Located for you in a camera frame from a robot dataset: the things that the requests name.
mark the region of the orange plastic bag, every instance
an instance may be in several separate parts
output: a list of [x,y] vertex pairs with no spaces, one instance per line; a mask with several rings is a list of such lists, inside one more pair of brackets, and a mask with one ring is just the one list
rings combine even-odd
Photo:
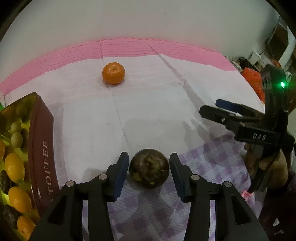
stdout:
[[265,94],[262,90],[262,80],[260,73],[253,69],[245,68],[242,75],[256,92],[259,99],[265,103]]

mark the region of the human hand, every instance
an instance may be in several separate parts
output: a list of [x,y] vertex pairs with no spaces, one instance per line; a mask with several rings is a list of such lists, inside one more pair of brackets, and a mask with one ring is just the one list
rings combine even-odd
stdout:
[[[255,173],[254,165],[255,165],[257,158],[252,153],[250,144],[246,143],[244,145],[244,149],[247,150],[247,154],[243,158],[244,163],[246,165],[248,173],[250,175],[253,175]],[[269,166],[272,159],[273,159],[273,156],[270,156],[270,157],[267,157],[267,158],[264,158],[263,160],[261,160],[259,162],[259,168],[261,170],[265,170]],[[271,170],[271,176],[270,176],[270,179],[267,184],[268,188],[270,188],[270,189],[281,188],[287,183],[288,168],[287,168],[286,158],[285,158],[282,150],[280,151],[280,153],[276,157],[273,164],[270,166],[269,170]]]

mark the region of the white wall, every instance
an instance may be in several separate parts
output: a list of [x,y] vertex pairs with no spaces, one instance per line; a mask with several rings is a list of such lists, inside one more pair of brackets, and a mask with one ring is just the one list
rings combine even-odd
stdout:
[[278,15],[265,0],[33,0],[0,43],[0,82],[50,51],[110,37],[152,37],[229,56],[261,51]]
[[289,114],[288,130],[296,138],[296,109]]

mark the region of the green fruit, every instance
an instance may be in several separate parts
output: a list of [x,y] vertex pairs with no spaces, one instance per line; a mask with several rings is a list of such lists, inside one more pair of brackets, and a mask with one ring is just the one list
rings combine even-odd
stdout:
[[22,127],[20,126],[20,123],[18,123],[17,121],[12,123],[11,128],[10,128],[10,133],[11,134],[14,134],[16,132],[21,133],[21,131],[22,131]]
[[2,192],[8,195],[8,190],[12,187],[12,181],[5,170],[0,173],[0,187]]
[[12,134],[11,144],[14,148],[20,148],[22,146],[22,135],[19,132]]
[[143,149],[133,157],[129,172],[136,183],[145,188],[155,188],[167,180],[170,168],[162,153]]
[[17,229],[17,219],[19,215],[13,207],[7,204],[4,205],[3,216],[11,227]]

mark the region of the orange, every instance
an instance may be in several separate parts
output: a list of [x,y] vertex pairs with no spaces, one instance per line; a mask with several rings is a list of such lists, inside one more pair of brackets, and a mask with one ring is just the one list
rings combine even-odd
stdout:
[[8,198],[11,205],[20,213],[27,213],[32,208],[29,195],[19,187],[12,187],[8,191]]
[[5,144],[2,139],[0,139],[0,158],[3,158],[5,154]]
[[14,183],[20,183],[25,178],[25,167],[20,156],[16,153],[10,153],[5,158],[5,171],[8,177]]
[[110,85],[117,85],[123,81],[126,71],[119,63],[109,63],[102,71],[103,80]]
[[25,216],[20,216],[17,220],[17,230],[26,240],[29,240],[35,227],[36,225],[31,221],[31,219]]

